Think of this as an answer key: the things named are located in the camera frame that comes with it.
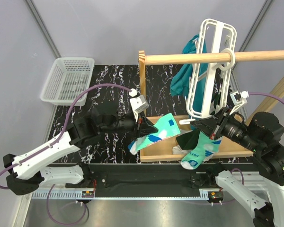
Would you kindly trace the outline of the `mint green sock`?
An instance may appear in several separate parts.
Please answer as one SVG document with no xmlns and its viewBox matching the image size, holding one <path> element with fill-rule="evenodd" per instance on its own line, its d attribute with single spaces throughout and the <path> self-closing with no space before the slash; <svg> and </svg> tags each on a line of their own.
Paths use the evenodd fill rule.
<svg viewBox="0 0 284 227">
<path fill-rule="evenodd" d="M 128 145 L 131 154 L 136 155 L 143 148 L 180 134 L 178 124 L 171 113 L 160 117 L 154 126 L 158 132 L 138 138 Z"/>
<path fill-rule="evenodd" d="M 211 140 L 201 132 L 196 147 L 182 158 L 181 166 L 187 170 L 197 169 L 204 161 L 208 161 L 214 154 L 219 152 L 221 142 L 222 137 Z"/>
</svg>

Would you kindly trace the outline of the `white plastic clip hanger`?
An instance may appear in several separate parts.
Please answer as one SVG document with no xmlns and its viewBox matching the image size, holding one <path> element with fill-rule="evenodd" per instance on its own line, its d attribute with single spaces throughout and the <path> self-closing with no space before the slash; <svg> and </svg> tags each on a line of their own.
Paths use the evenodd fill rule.
<svg viewBox="0 0 284 227">
<path fill-rule="evenodd" d="M 203 52 L 205 36 L 207 29 L 213 28 L 213 42 L 211 53 L 226 53 L 231 59 L 229 61 L 222 61 L 219 63 L 217 60 L 208 63 L 208 68 L 202 75 L 199 74 L 201 64 L 193 63 L 193 73 L 189 82 L 189 94 L 186 99 L 186 110 L 189 114 L 188 119 L 179 121 L 179 124 L 190 124 L 191 121 L 210 117 L 216 114 L 221 108 L 227 104 L 227 97 L 229 93 L 229 84 L 231 79 L 231 70 L 235 64 L 235 44 L 237 39 L 236 29 L 229 24 L 217 21 L 211 18 L 205 19 L 200 26 L 199 38 L 197 42 L 196 53 Z M 222 73 L 223 82 L 219 90 L 220 101 L 216 105 L 212 105 L 212 95 L 214 88 L 214 81 L 216 71 L 220 69 Z M 197 100 L 196 87 L 199 81 L 205 81 L 204 95 L 202 99 L 202 109 L 197 111 L 193 107 L 194 101 Z"/>
</svg>

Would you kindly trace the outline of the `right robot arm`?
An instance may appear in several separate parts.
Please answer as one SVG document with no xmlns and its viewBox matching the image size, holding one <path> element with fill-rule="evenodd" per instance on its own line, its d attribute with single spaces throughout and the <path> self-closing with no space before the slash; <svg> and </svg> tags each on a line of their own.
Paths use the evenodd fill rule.
<svg viewBox="0 0 284 227">
<path fill-rule="evenodd" d="M 284 227 L 284 127 L 268 112 L 256 113 L 249 125 L 235 119 L 224 107 L 215 115 L 194 120 L 191 125 L 209 139 L 226 137 L 253 153 L 252 162 L 266 183 L 270 201 L 256 196 L 238 182 L 221 163 L 208 168 L 204 183 L 228 193 L 249 213 L 256 227 Z"/>
</svg>

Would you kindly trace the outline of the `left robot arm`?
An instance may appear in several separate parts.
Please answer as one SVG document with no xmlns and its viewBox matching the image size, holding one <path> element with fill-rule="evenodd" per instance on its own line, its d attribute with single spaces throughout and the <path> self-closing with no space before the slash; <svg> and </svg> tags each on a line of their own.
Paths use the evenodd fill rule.
<svg viewBox="0 0 284 227">
<path fill-rule="evenodd" d="M 134 139 L 159 130 L 143 113 L 94 113 L 69 124 L 65 131 L 47 143 L 20 156 L 7 154 L 3 163 L 8 170 L 7 189 L 16 195 L 26 195 L 40 186 L 63 185 L 67 188 L 93 188 L 96 176 L 87 164 L 51 167 L 50 164 L 70 153 L 97 144 L 106 133 L 132 132 Z"/>
</svg>

